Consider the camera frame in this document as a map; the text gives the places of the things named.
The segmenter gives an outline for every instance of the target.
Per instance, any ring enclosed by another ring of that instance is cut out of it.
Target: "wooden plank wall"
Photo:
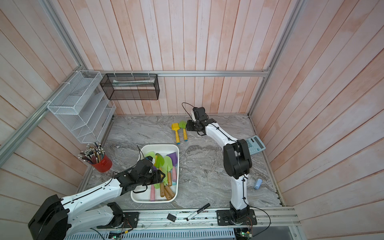
[[[383,239],[383,12],[308,1],[252,116],[308,239]]]
[[[0,144],[75,68],[38,0],[0,1]],[[38,206],[76,192],[83,148],[52,114],[43,119],[0,169],[1,236],[31,239],[26,224]]]
[[[262,70],[297,0],[52,0],[93,70]],[[247,113],[258,77],[159,78],[157,101],[115,101],[117,114]]]

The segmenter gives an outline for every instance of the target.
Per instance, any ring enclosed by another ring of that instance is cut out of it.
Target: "marker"
[[[204,207],[200,208],[199,210],[197,210],[196,212],[192,213],[191,215],[189,215],[187,217],[187,221],[191,220],[192,218],[194,218],[197,214],[201,213],[202,211],[204,211],[207,207],[211,206],[210,204],[206,204]]]

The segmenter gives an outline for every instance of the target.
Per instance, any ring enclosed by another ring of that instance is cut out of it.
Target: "vent grille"
[[[100,231],[105,239],[108,239],[109,231]],[[174,229],[174,230],[134,230],[122,235],[122,239],[129,240],[166,240],[166,239],[233,239],[235,233],[233,228],[215,229]],[[102,239],[98,233],[79,232],[65,240],[77,239]]]

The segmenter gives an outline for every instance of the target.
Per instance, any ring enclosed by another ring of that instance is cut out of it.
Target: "marble surface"
[[[245,115],[210,116],[233,137],[246,139],[254,136],[251,123]],[[107,137],[104,149],[113,161],[111,170],[105,173],[93,171],[87,189],[99,185],[112,177],[112,171],[121,172],[133,166],[139,151],[147,144],[176,144],[175,132],[171,124],[187,121],[186,116],[131,116],[116,117]],[[229,207],[231,199],[230,177],[223,167],[223,152],[217,143],[208,136],[187,132],[188,141],[183,141],[183,131],[179,130],[181,144],[179,192],[170,203],[139,204],[129,193],[110,199],[123,210],[129,209],[185,209],[200,208],[210,203],[213,208]],[[261,153],[252,155],[247,194],[249,204],[255,207],[277,207],[280,200],[271,182]],[[253,188],[256,180],[263,183],[258,190]]]

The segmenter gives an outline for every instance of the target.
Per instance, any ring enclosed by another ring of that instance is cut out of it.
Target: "calculator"
[[[246,139],[246,141],[248,144],[248,149],[249,149],[250,155],[261,152],[265,149],[265,145],[260,140],[260,138],[256,135],[251,137],[251,138]]]

